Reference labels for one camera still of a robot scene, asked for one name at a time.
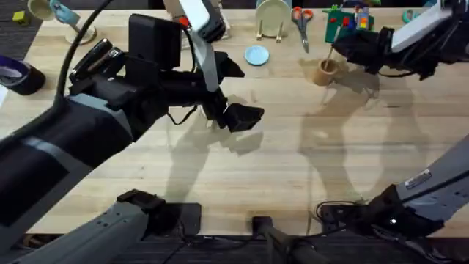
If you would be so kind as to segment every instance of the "cable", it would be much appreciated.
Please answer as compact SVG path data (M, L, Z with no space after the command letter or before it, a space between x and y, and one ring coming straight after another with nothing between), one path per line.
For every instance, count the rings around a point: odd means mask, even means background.
M358 202L352 202L352 201L324 201L324 202L320 202L316 206L316 210L314 211L314 214L321 221L321 224L324 224L326 222L320 215L320 209L323 205L361 205L361 204L358 203Z
M57 81L56 100L61 100L65 94L65 84L67 83L67 73L70 63L72 62L73 56L80 45L81 39L88 31L89 27L95 21L96 17L103 11L113 0L105 0L93 13L88 17L80 32L75 37L72 45L70 46L67 55L65 56L64 63L60 69L59 80Z
M346 230L346 228L347 228L347 225L345 225L343 227L339 227L339 228L334 229L334 230L329 230L329 231L317 233L317 234L314 234L314 235L306 235L306 236L304 236L304 238L320 238L320 237L323 237L323 236L326 236L326 235L332 235L332 234L340 232L342 230Z
M197 110L197 106L193 106L193 108L187 113L185 114L184 118L180 121L180 122L176 122L176 120L174 120L174 117L168 113L166 115L168 115L169 119L173 122L174 125L181 125L183 124L185 121L187 121L189 119L189 117L191 117L191 115Z
M24 125L22 128L11 133L0 142L0 151L10 146L13 142L25 137L28 133L33 130L37 130L40 126L47 125L53 118L62 113L62 106L64 101L65 84L67 83L67 72L72 62L73 55L75 55L76 49L78 48L81 39L88 31L96 17L103 11L113 0L105 0L93 13L88 17L80 32L75 37L72 45L70 46L67 55L65 56L62 68L59 74L59 80L57 83L56 94L53 99L52 108L42 113L39 117L32 120L30 123Z
M415 71L411 71L411 72L408 72L408 73L402 73L402 74L396 74L396 75L388 75L388 74L382 74L382 73L378 73L378 74L383 76L383 77L388 77L388 78L402 78L402 77L412 76L416 73L417 72L415 72Z
M196 52L193 47L193 41L192 37L189 35L189 31L185 26L182 26L182 30L185 33L185 36L188 38L189 46L191 47L191 54L192 54L192 69L191 72L195 73L196 72Z
M166 257L166 259L164 259L161 264L167 264L167 262L170 261L171 258L173 258L175 254L178 253L178 251L181 250L183 247L185 247L185 243L181 243L176 249L174 249L173 252L171 252L171 254L169 254L168 257Z

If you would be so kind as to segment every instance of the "scissors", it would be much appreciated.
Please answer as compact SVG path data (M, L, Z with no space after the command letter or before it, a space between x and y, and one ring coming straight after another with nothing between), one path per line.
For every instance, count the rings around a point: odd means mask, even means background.
M306 25L313 18L311 10L302 10L301 7L294 7L292 10L292 21L298 26L301 35L301 42L306 53L309 53L308 36L306 36Z

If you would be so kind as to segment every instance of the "white plate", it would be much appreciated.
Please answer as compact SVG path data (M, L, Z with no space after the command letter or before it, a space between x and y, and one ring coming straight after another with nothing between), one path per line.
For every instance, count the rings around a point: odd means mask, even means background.
M256 9L256 24L262 20L262 35L276 37L283 22L285 30L290 21L291 9L282 0L265 0Z

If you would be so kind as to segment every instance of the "wooden cup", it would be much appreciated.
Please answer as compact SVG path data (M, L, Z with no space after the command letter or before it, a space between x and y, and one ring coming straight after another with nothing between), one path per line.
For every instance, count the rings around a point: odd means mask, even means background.
M314 73L313 76L313 82L316 85L319 86L327 86L332 82L332 78L334 77L334 74L337 73L339 70L339 65L337 62L333 59L328 60L328 68L325 68L327 59L323 59L320 61L318 64L318 67L316 69L316 72Z

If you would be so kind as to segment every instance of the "blue plate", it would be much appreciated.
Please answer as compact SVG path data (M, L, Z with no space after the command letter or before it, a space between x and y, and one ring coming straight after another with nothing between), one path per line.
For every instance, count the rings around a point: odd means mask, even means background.
M259 45L255 45L246 49L244 58L249 64L254 66L264 65L269 60L269 51Z

